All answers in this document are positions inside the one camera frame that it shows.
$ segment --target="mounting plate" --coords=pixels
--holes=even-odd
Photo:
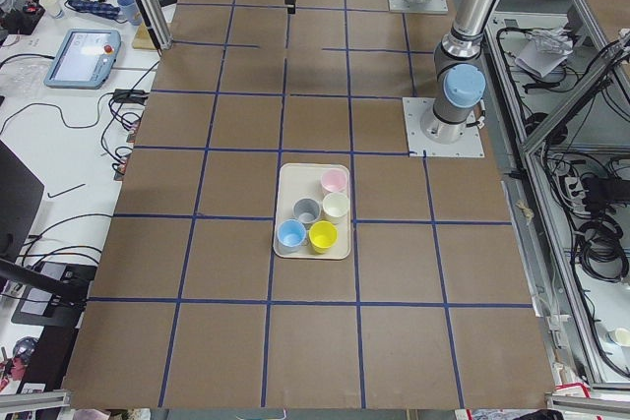
[[[420,118],[425,110],[433,106],[434,98],[404,97],[405,126],[407,128],[407,144],[409,155],[423,157],[485,157],[483,144],[477,127],[467,128],[462,137],[450,145],[435,143],[424,135],[420,129]],[[471,112],[469,121],[474,120]]]
[[[390,12],[401,12],[404,14],[439,14],[446,15],[449,8],[446,0],[429,0],[422,4],[410,4],[405,0],[389,0]]]

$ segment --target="blue cup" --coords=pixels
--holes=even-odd
[[[118,0],[118,7],[120,7],[123,17],[127,19],[131,25],[137,27],[142,23],[142,16],[138,10],[136,0]]]
[[[276,237],[283,253],[295,253],[306,241],[306,228],[295,219],[285,220],[278,227]]]

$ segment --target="beige tray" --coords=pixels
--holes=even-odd
[[[285,164],[280,170],[280,185],[278,188],[278,204],[276,205],[276,227],[283,221],[293,218],[293,205],[303,198],[314,199],[322,203],[324,192],[320,185],[320,178],[324,172],[331,169],[341,169],[346,173],[348,185],[345,194],[349,193],[350,173],[345,166],[339,164]],[[281,258],[302,258],[314,260],[342,260],[350,254],[352,248],[351,209],[346,219],[339,223],[337,231],[339,237],[337,243],[328,253],[323,255],[315,253],[310,243],[302,246],[295,253],[285,253],[278,245],[276,232],[274,232],[274,251]]]

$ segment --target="white cup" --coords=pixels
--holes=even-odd
[[[334,224],[341,223],[350,212],[350,199],[341,192],[332,192],[324,198],[322,210],[328,221]]]
[[[59,0],[39,0],[39,5],[41,5],[46,10],[46,13],[53,19],[60,19],[64,16]]]
[[[630,330],[614,329],[608,332],[608,338],[619,346],[630,346]]]

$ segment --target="pink cup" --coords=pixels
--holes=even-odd
[[[332,192],[344,192],[347,187],[347,175],[341,169],[330,169],[322,174],[320,182],[324,195]]]

